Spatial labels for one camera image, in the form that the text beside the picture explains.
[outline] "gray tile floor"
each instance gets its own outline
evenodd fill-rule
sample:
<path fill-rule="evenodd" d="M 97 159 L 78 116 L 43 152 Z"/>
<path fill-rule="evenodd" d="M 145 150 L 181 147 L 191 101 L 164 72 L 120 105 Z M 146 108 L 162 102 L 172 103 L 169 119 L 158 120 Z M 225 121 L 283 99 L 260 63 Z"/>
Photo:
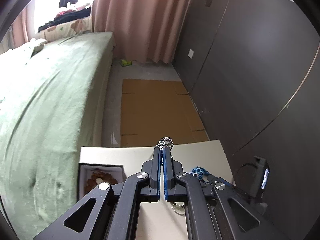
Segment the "gray tile floor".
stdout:
<path fill-rule="evenodd" d="M 120 147 L 120 115 L 123 79 L 180 81 L 172 64 L 133 62 L 122 67 L 119 60 L 111 66 L 102 121 L 102 147 Z"/>

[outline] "metal screw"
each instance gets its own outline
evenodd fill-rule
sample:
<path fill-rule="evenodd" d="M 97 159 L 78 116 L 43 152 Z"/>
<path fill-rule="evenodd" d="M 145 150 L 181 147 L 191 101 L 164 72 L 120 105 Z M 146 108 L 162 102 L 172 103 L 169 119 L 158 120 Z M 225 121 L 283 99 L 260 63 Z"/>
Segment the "metal screw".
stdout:
<path fill-rule="evenodd" d="M 146 178 L 148 176 L 148 173 L 146 173 L 146 172 L 144 172 L 144 171 L 141 171 L 141 172 L 139 172 L 138 174 L 137 174 L 137 177 L 139 178 L 139 179 L 144 179 L 144 178 Z"/>
<path fill-rule="evenodd" d="M 106 190 L 106 189 L 109 188 L 109 183 L 102 182 L 102 183 L 99 184 L 98 188 L 101 189 L 101 190 Z"/>
<path fill-rule="evenodd" d="M 186 173 L 186 172 L 179 172 L 179 173 L 177 174 L 177 177 L 178 177 L 179 179 L 184 179 L 186 176 L 187 176 L 187 173 Z"/>
<path fill-rule="evenodd" d="M 222 182 L 218 182 L 216 183 L 215 187 L 218 190 L 224 190 L 226 188 L 226 185 L 224 185 Z"/>

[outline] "green bedsheet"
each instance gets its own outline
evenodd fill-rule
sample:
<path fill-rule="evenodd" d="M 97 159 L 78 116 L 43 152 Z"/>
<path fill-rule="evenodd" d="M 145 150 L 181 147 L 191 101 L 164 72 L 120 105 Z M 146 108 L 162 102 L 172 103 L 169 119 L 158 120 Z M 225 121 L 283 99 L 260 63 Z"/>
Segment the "green bedsheet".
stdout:
<path fill-rule="evenodd" d="M 92 145 L 113 45 L 110 32 L 58 40 L 16 73 L 0 110 L 0 194 L 21 240 L 76 202 L 80 147 Z"/>

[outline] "table top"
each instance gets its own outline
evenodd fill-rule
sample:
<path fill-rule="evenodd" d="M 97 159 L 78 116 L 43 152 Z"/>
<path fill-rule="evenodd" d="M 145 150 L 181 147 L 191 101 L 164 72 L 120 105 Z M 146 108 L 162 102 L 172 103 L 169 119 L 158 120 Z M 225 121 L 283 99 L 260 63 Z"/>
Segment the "table top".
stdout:
<path fill-rule="evenodd" d="M 100 148 L 82 147 L 80 163 L 123 165 L 127 177 L 141 171 L 143 162 L 152 159 L 154 147 Z M 175 145 L 171 150 L 174 160 L 182 163 L 190 172 L 195 166 L 205 168 L 211 174 L 231 182 L 232 173 L 219 140 Z M 160 201 L 141 203 L 136 239 L 163 240 L 188 239 L 185 216 L 172 210 L 164 200 L 161 182 Z"/>

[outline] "pink curtain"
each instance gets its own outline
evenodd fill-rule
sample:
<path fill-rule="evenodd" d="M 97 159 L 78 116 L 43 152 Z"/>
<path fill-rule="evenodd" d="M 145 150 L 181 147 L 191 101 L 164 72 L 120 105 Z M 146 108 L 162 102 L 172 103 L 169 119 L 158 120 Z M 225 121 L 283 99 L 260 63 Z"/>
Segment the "pink curtain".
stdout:
<path fill-rule="evenodd" d="M 172 61 L 188 0 L 94 0 L 94 32 L 112 31 L 115 56 Z"/>
<path fill-rule="evenodd" d="M 12 32 L 15 48 L 29 41 L 27 34 L 27 8 L 24 8 L 12 23 Z"/>

